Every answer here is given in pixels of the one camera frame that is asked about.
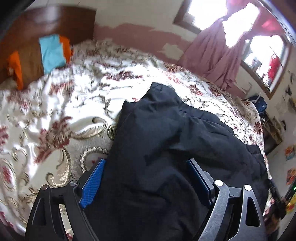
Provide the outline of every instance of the red curtain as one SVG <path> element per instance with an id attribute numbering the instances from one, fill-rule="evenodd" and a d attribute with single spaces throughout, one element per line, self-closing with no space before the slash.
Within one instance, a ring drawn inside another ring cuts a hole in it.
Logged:
<path id="1" fill-rule="evenodd" d="M 227 0 L 227 15 L 201 31 L 178 64 L 215 83 L 223 90 L 232 87 L 236 82 L 245 40 L 257 35 L 272 36 L 284 33 L 274 16 L 262 7 L 252 29 L 245 32 L 232 48 L 228 48 L 222 21 L 245 8 L 249 2 L 250 0 Z"/>

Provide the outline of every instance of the wooden window frame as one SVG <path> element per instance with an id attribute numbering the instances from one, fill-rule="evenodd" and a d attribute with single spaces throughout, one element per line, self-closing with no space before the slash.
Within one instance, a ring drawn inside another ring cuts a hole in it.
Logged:
<path id="1" fill-rule="evenodd" d="M 190 24 L 190 23 L 188 23 L 188 22 L 186 22 L 184 20 L 184 16 L 188 12 L 192 1 L 193 0 L 184 0 L 183 1 L 183 3 L 181 5 L 175 19 L 174 19 L 173 24 L 178 25 L 178 26 L 180 26 L 182 28 L 185 28 L 185 29 L 187 29 L 187 30 L 189 30 L 189 31 L 191 31 L 191 32 L 193 32 L 195 34 L 199 34 L 201 32 L 201 30 L 198 27 L 196 27 L 196 26 L 194 26 L 194 25 L 192 25 L 192 24 Z M 267 95 L 267 97 L 269 99 L 271 99 L 273 97 L 273 95 L 276 92 L 278 86 L 280 85 L 281 81 L 283 80 L 283 76 L 284 76 L 284 74 L 286 72 L 287 65 L 288 65 L 289 58 L 290 58 L 290 54 L 291 54 L 292 44 L 284 37 L 282 37 L 282 40 L 283 40 L 283 43 L 284 43 L 283 51 L 287 51 L 287 54 L 286 54 L 286 58 L 284 59 L 284 65 L 283 65 L 283 69 L 281 71 L 281 74 L 280 74 L 279 78 L 276 80 L 276 84 L 275 84 L 274 88 L 272 89 L 272 91 L 270 91 L 269 88 L 267 88 L 265 86 L 265 84 L 259 78 L 259 76 L 243 60 L 241 61 L 241 67 L 243 67 L 250 74 L 250 76 L 257 82 L 257 84 L 260 86 L 260 88 L 264 91 L 264 93 Z"/>

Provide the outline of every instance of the window frame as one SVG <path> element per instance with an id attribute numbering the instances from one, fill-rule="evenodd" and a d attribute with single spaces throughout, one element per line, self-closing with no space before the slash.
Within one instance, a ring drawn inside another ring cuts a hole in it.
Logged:
<path id="1" fill-rule="evenodd" d="M 195 34 L 199 34 L 201 30 L 198 27 L 184 20 L 185 15 L 188 14 L 189 7 L 192 1 L 193 0 L 184 0 L 182 2 L 182 5 L 179 8 L 179 11 L 173 21 L 173 24 L 178 25 L 184 29 L 187 29 Z M 266 87 L 266 85 L 259 78 L 259 76 L 244 62 L 244 60 L 242 60 L 240 64 L 241 67 L 243 67 L 244 70 L 247 71 L 251 75 L 251 77 L 257 82 L 257 84 L 260 86 L 260 88 L 264 91 L 264 93 L 267 95 L 269 99 L 273 97 L 274 93 L 276 92 L 279 84 L 283 79 L 284 73 L 286 72 L 287 64 L 289 62 L 290 54 L 291 54 L 292 44 L 288 41 L 288 38 L 286 38 L 285 36 L 281 37 L 281 39 L 283 40 L 283 43 L 284 43 L 282 54 L 280 56 L 283 67 L 278 70 L 276 74 L 276 79 L 274 80 L 275 84 L 273 83 L 271 84 L 271 86 L 273 86 L 271 90 L 268 87 Z"/>

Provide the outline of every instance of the floral bedspread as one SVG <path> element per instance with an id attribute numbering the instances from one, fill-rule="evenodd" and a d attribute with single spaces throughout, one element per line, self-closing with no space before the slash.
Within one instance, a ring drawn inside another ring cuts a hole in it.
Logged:
<path id="1" fill-rule="evenodd" d="M 39 188 L 61 187 L 106 157 L 125 100 L 136 102 L 152 82 L 169 85 L 190 106 L 217 115 L 243 143 L 263 152 L 254 105 L 150 54 L 86 41 L 72 62 L 29 85 L 0 92 L 0 219 L 20 234 Z M 67 233 L 66 210 L 60 211 Z"/>

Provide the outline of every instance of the wooden headboard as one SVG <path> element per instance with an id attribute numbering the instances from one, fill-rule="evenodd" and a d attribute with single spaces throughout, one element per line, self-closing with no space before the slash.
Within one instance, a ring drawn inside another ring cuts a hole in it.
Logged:
<path id="1" fill-rule="evenodd" d="M 47 6 L 24 11 L 0 42 L 0 72 L 7 57 L 29 40 L 60 34 L 77 44 L 93 38 L 96 11 L 75 6 Z"/>

